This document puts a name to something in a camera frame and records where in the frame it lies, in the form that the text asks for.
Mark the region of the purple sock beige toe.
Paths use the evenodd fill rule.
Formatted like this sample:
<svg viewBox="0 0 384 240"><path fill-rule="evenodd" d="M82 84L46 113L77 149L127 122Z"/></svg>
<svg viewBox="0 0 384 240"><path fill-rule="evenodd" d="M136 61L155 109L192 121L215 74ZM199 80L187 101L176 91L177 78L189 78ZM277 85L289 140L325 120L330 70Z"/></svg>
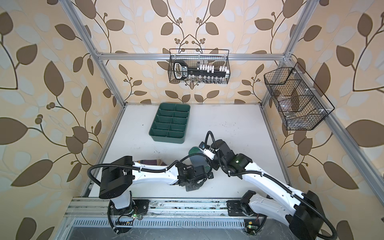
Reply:
<svg viewBox="0 0 384 240"><path fill-rule="evenodd" d="M140 160L138 163L143 164L143 165L151 165L151 166L166 166L162 160L157 159L157 160Z"/></svg>

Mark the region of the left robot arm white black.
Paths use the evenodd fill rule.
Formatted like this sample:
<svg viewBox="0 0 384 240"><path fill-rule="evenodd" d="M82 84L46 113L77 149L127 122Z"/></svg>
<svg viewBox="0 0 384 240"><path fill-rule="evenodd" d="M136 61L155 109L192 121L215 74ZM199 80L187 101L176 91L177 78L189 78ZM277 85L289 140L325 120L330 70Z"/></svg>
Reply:
<svg viewBox="0 0 384 240"><path fill-rule="evenodd" d="M201 156L208 164L186 165L184 161L193 156ZM131 185L141 183L163 183L184 187L187 192L201 188L213 178L216 168L214 154L209 151L194 153L176 160L166 167L144 165L134 162L131 156L124 156L110 164L97 164L87 170L89 179L100 187L99 198L110 200L116 210L132 209L133 197L129 190Z"/></svg>

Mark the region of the blue grey sock green toe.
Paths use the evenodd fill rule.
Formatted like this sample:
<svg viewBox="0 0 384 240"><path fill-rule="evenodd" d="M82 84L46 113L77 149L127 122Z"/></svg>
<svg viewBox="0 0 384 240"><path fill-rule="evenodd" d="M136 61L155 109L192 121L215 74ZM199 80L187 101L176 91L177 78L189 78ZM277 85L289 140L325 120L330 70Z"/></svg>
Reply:
<svg viewBox="0 0 384 240"><path fill-rule="evenodd" d="M192 147L189 150L189 155L196 154L196 153L203 154L203 151L198 147ZM190 160L194 167L204 166L207 171L209 170L209 164L207 163L207 160L205 157L200 155L195 155L195 156L191 156Z"/></svg>

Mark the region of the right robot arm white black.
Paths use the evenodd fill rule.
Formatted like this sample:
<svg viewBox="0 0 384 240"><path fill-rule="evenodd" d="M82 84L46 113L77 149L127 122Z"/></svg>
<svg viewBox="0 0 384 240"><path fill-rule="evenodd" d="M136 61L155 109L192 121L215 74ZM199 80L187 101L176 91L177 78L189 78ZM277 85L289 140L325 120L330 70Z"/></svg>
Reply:
<svg viewBox="0 0 384 240"><path fill-rule="evenodd" d="M312 191L303 193L279 181L252 159L235 154L222 140L200 148L229 176L255 185L267 197L248 191L241 200L245 215L261 214L285 224L300 240L335 240L336 228L326 218L319 197Z"/></svg>

